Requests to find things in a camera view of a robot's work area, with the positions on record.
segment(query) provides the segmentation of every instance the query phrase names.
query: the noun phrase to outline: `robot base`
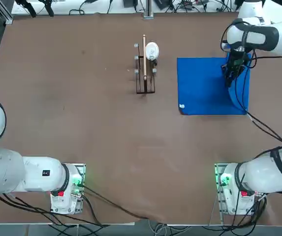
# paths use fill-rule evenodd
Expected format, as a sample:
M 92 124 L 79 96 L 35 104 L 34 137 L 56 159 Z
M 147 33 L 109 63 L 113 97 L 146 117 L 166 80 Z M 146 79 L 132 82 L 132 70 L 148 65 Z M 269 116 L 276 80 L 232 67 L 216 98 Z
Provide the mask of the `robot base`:
M 235 168 L 237 163 L 215 165 L 218 199 L 220 211 L 224 214 L 231 215 L 245 215 L 247 211 L 253 206 L 254 194 L 248 196 L 247 192 L 239 191 L 235 182 Z
M 86 164 L 65 163 L 69 170 L 69 181 L 64 192 L 57 196 L 50 194 L 51 211 L 60 214 L 78 214 L 83 211 L 82 194 L 84 189 L 77 184 L 84 184 Z

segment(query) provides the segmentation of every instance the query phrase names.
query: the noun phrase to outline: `green led light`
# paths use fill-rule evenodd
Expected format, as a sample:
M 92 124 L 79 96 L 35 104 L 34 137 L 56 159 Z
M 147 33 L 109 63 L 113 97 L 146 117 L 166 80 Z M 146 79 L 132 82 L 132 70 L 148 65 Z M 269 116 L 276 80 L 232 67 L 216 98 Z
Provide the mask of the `green led light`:
M 82 182 L 81 178 L 73 178 L 73 184 L 80 184 Z
M 232 178 L 231 174 L 223 173 L 220 177 L 222 186 L 228 185 L 231 178 Z

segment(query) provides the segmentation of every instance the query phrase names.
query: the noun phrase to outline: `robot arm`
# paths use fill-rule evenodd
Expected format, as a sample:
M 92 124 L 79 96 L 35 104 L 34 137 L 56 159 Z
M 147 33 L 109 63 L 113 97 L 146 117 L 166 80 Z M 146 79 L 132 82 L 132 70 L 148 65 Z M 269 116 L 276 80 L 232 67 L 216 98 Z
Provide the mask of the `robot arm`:
M 227 31 L 227 43 L 235 51 L 259 49 L 282 56 L 282 22 L 272 24 L 260 0 L 246 0 Z
M 6 114 L 0 104 L 0 138 L 6 128 Z M 15 151 L 0 148 L 0 193 L 49 192 L 51 209 L 57 213 L 79 213 L 82 207 L 83 176 L 72 164 L 57 159 L 21 156 Z
M 245 63 L 245 53 L 257 49 L 282 56 L 282 22 L 272 24 L 261 1 L 245 0 L 238 18 L 227 30 L 227 44 L 230 55 L 224 76 L 226 82 L 231 82 L 236 78 L 236 65 Z M 220 182 L 228 213 L 245 214 L 253 205 L 255 192 L 282 191 L 282 147 L 266 151 L 249 162 L 228 164 Z

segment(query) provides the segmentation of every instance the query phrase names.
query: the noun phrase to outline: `blue mat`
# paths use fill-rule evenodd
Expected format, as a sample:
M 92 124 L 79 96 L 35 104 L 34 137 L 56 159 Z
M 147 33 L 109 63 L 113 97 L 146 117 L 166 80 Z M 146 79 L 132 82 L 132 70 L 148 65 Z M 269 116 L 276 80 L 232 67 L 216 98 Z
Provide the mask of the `blue mat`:
M 235 93 L 235 80 L 225 87 L 221 66 L 226 58 L 177 58 L 178 107 L 183 115 L 245 115 Z M 246 70 L 237 78 L 237 96 L 242 101 Z M 244 105 L 248 110 L 250 70 Z

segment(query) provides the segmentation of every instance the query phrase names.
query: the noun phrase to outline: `wooden stick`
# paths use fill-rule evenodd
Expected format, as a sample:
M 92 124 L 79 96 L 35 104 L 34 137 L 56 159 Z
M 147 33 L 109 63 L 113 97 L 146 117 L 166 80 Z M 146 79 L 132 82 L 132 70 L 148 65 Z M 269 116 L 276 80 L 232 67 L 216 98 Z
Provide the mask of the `wooden stick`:
M 143 35 L 143 68 L 144 68 L 144 80 L 146 80 L 146 36 Z

